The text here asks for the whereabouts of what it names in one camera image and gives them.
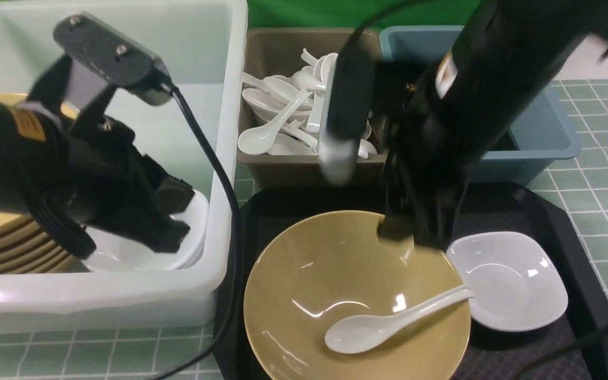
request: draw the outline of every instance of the white bowl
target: white bowl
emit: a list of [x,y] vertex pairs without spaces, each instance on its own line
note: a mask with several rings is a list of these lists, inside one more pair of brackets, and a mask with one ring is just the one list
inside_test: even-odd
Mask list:
[[190,227],[176,253],[155,253],[145,245],[97,229],[86,232],[95,241],[95,253],[83,260],[92,272],[130,272],[183,269],[203,253],[208,222],[208,199],[198,191],[184,212],[171,215]]
[[520,332],[550,325],[567,310],[564,283],[543,248],[516,232],[460,238],[447,258],[475,291],[471,316],[490,329]]

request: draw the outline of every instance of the orange label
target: orange label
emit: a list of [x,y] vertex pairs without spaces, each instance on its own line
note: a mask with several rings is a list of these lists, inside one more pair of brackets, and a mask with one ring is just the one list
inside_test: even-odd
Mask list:
[[46,142],[46,134],[41,123],[31,111],[22,110],[20,108],[10,108],[10,111],[15,120],[15,126],[20,136],[28,139]]

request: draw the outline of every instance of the white spoon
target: white spoon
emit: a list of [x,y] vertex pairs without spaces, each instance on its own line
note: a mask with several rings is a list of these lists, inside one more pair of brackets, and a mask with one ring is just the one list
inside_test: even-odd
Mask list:
[[[271,75],[270,77],[267,77],[267,78],[280,79],[284,82],[290,83],[290,79],[288,77],[284,77],[283,75]],[[264,91],[266,93],[269,92],[269,89],[266,87],[266,84],[264,84],[263,79],[258,79],[246,72],[243,72],[241,74],[241,80],[243,81],[244,84],[246,84],[250,87],[255,87],[256,89],[260,89],[261,91]]]
[[265,154],[273,145],[278,130],[283,127],[285,121],[287,121],[292,113],[294,113],[294,111],[310,96],[311,93],[309,91],[299,91],[297,96],[290,101],[273,120],[261,127],[244,130],[239,136],[239,149],[245,154]]
[[306,50],[306,48],[302,49],[301,57],[302,57],[302,60],[304,60],[304,62],[308,63],[312,67],[314,67],[316,65],[316,62],[318,62],[318,58],[311,55],[311,53],[309,53],[309,51]]
[[325,333],[325,344],[340,354],[369,351],[417,320],[474,296],[475,293],[464,284],[394,315],[355,315],[344,318]]
[[369,154],[378,154],[377,148],[374,147],[374,145],[372,145],[372,143],[368,140],[360,139],[360,146],[362,147],[362,149],[365,149],[365,151],[367,151],[367,153]]
[[[285,108],[285,105],[280,103],[280,101],[275,100],[272,96],[259,89],[243,89],[241,96],[243,96],[245,102],[248,103],[248,106],[255,113],[259,113],[267,121],[275,118]],[[309,111],[295,111],[292,113],[291,118],[304,120],[309,117],[309,114]]]
[[272,156],[313,156],[315,154],[311,147],[282,133],[275,136],[275,141],[267,153]]
[[[319,60],[319,63],[316,63],[317,68],[321,66],[322,61],[323,59]],[[295,72],[291,80],[292,85],[298,89],[314,91],[313,108],[311,108],[311,115],[306,124],[306,132],[318,133],[320,131],[320,119],[323,117],[323,105],[325,104],[324,91],[327,89],[325,84],[303,69]]]
[[337,57],[339,55],[337,53],[330,53],[322,59],[322,63],[320,65],[320,81],[327,84],[328,78],[330,76],[330,71],[333,69],[333,66],[337,62]]
[[289,125],[284,125],[281,130],[282,132],[285,132],[288,135],[301,140],[302,143],[311,148],[311,151],[316,153],[316,149],[318,148],[318,140],[316,139],[316,137],[313,137],[308,133],[304,132],[303,130],[299,129],[299,126],[302,124],[303,122],[301,121],[292,122],[289,123]]
[[[299,126],[302,124],[303,123],[301,121],[294,121],[292,123],[289,123],[289,125],[286,123],[280,130],[292,137],[301,140],[302,143],[311,147],[311,149],[313,149],[313,152],[318,152],[318,139],[299,129]],[[371,142],[367,140],[360,140],[360,146],[358,147],[358,157],[367,159],[370,154],[377,154],[377,149],[375,149],[374,145],[372,145]]]
[[250,87],[255,87],[257,89],[260,89],[261,91],[264,92],[268,92],[269,90],[266,88],[264,81],[261,79],[257,79],[256,77],[253,77],[252,75],[244,72],[241,74],[241,80],[243,80],[243,83],[247,84]]
[[[283,104],[290,103],[291,100],[297,97],[297,93],[299,92],[297,88],[282,79],[266,77],[263,79],[263,82],[269,94]],[[311,110],[313,106],[314,102],[311,99],[304,99],[304,103],[301,105],[302,110]]]
[[368,121],[367,123],[365,123],[365,131],[363,132],[363,135],[360,138],[363,140],[367,140],[370,136],[372,136],[372,126],[369,125]]
[[312,74],[313,69],[311,69],[311,72],[304,69],[305,68],[302,68],[302,70],[295,72],[290,78],[290,83],[292,83],[296,89],[309,89],[312,91],[325,91],[328,89],[323,82],[314,77]]

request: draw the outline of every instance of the screw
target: screw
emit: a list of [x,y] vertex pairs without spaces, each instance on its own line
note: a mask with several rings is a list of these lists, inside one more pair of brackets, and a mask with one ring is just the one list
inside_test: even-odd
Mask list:
[[72,26],[78,26],[82,23],[82,19],[81,17],[77,16],[77,15],[73,15],[72,17],[70,17],[70,25]]
[[119,57],[123,57],[126,54],[128,54],[128,46],[125,46],[125,45],[116,46],[116,55],[118,55]]

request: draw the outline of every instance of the beige bowl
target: beige bowl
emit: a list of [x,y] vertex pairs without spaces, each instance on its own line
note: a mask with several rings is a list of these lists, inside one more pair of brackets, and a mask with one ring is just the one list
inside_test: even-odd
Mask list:
[[326,330],[357,314],[391,315],[462,284],[444,253],[412,240],[377,240],[384,217],[321,214],[285,230],[261,253],[245,289],[244,322],[274,380],[447,380],[468,345],[468,303],[416,322],[378,348],[336,354]]

